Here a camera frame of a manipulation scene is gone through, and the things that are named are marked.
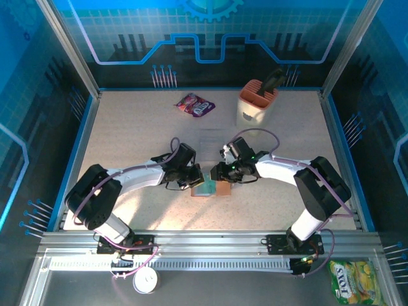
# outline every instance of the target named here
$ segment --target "snack bag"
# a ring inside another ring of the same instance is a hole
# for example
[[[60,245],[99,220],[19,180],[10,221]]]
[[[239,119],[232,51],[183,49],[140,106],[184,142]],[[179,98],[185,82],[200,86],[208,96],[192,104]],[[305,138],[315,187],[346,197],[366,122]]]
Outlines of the snack bag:
[[[331,260],[331,290],[340,304],[386,306],[371,262]]]
[[[199,96],[190,93],[176,104],[179,110],[193,115],[193,117],[202,117],[215,108],[215,104]]]

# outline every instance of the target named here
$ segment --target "white table surface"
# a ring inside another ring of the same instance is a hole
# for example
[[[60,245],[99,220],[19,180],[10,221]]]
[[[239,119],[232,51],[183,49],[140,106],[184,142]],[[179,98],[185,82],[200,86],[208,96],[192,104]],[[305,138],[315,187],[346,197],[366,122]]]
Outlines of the white table surface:
[[[202,118],[174,106],[187,93],[104,92],[80,176],[92,164],[125,168],[168,153],[174,136],[198,151],[198,161],[207,161],[202,163],[204,169],[216,164],[222,143],[238,132],[239,91],[194,91],[216,105]],[[281,91],[274,107],[266,128],[280,138],[276,155],[293,159],[324,156],[338,169],[317,92]],[[243,136],[255,152],[273,145],[268,134]],[[255,184],[235,184],[232,195],[225,197],[192,198],[190,191],[147,187],[121,196],[113,212],[139,230],[286,230],[303,209],[295,186],[261,179]],[[338,218],[328,228],[354,230],[355,225],[352,219]],[[84,227],[75,226],[69,212],[64,229]]]

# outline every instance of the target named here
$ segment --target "pen holder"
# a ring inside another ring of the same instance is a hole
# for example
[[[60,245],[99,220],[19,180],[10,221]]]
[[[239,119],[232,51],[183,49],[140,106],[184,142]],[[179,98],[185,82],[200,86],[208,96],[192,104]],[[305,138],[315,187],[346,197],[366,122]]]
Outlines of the pen holder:
[[[259,80],[251,80],[240,92],[237,107],[239,129],[263,127],[272,112],[278,90],[274,89],[273,94],[265,91],[265,96],[260,96],[256,93],[261,88],[261,84]]]

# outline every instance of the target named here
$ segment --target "blue wall panel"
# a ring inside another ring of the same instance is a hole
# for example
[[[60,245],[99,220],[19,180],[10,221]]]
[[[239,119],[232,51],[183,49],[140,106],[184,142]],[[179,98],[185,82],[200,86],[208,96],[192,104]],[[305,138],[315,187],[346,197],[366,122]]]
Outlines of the blue wall panel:
[[[408,244],[407,16],[407,1],[383,2],[332,92],[342,123],[360,128],[345,134],[385,245]]]
[[[288,86],[315,87],[364,4],[59,0],[57,7],[100,87],[161,88],[160,78],[172,74],[156,76],[155,65],[171,65],[184,87],[239,87],[277,66],[288,72]]]
[[[18,305],[88,92],[35,1],[0,0],[0,304]]]

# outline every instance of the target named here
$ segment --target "white robotic arm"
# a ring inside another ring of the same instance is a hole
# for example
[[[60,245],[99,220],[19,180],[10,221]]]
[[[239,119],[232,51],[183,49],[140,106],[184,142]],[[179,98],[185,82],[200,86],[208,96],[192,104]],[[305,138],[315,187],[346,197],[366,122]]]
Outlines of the white robotic arm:
[[[95,164],[68,193],[65,203],[88,230],[94,230],[115,244],[133,245],[133,231],[112,213],[120,195],[173,181],[180,190],[204,182],[199,164],[194,163],[196,152],[192,148],[181,143],[173,157],[167,159],[170,155],[153,157],[146,163],[123,170],[106,170]]]
[[[289,246],[296,251],[301,247],[330,216],[340,208],[340,203],[333,197],[326,186],[321,186],[313,168],[329,183],[335,194],[345,202],[351,192],[333,166],[323,157],[313,161],[298,161],[278,156],[269,152],[255,152],[242,137],[234,139],[221,150],[225,162],[211,170],[211,179],[231,183],[245,183],[243,177],[251,175],[255,180],[277,179],[297,186],[305,210],[287,230]]]

